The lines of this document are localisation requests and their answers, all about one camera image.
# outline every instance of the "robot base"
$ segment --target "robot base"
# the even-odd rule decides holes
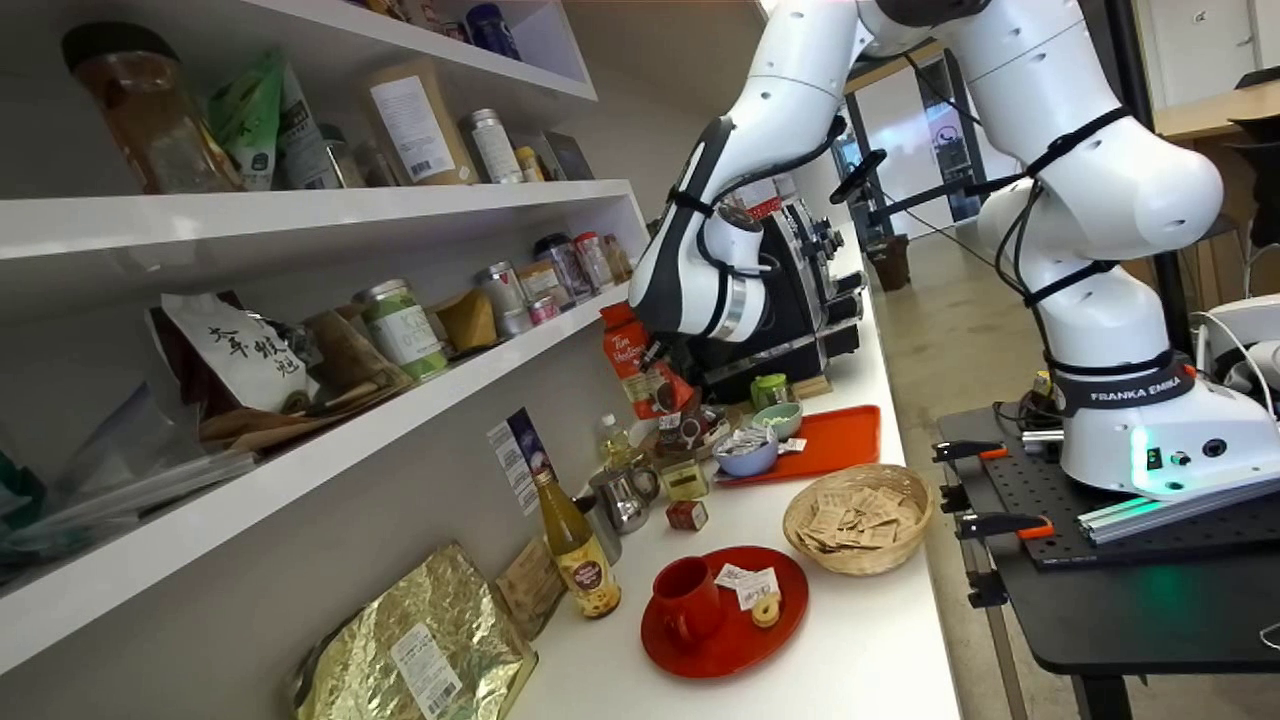
[[[1280,478],[1280,433],[1252,398],[1208,382],[1158,405],[1082,409],[1062,470],[1103,489],[1181,502]]]

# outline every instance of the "wicker basket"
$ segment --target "wicker basket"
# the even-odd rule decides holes
[[[899,530],[897,541],[888,547],[877,550],[847,548],[836,552],[820,552],[809,547],[799,530],[813,520],[817,493],[855,487],[888,488],[910,497],[920,511],[920,520],[906,530]],[[924,529],[932,519],[933,497],[929,486],[919,475],[900,465],[855,465],[823,475],[800,491],[782,516],[782,533],[792,547],[832,573],[877,575],[897,568],[915,553],[924,541]]]

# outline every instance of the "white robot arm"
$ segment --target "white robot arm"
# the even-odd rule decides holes
[[[826,150],[854,59],[928,36],[959,59],[991,143],[1036,178],[995,193],[979,231],[995,243],[1021,227],[1002,260],[1062,389],[1064,470],[1170,501],[1280,475],[1270,411],[1187,377],[1158,297],[1115,268],[1196,242],[1222,186],[1208,160],[1125,117],[1074,0],[783,0],[672,188],[632,279],[636,315],[657,333],[748,338],[767,315],[762,228],[716,205]]]

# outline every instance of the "espresso machine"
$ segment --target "espresso machine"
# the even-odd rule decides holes
[[[817,377],[831,357],[858,348],[863,273],[832,278],[829,264],[845,245],[831,223],[815,223],[799,199],[760,220],[760,252],[777,261],[767,278],[769,305],[751,337],[739,343],[689,338],[673,360],[684,377],[716,402],[751,397],[759,375],[783,373],[791,382]]]

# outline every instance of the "red cup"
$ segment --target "red cup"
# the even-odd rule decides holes
[[[712,637],[724,621],[712,569],[701,557],[681,557],[663,568],[653,580],[653,600],[663,626],[685,646]]]

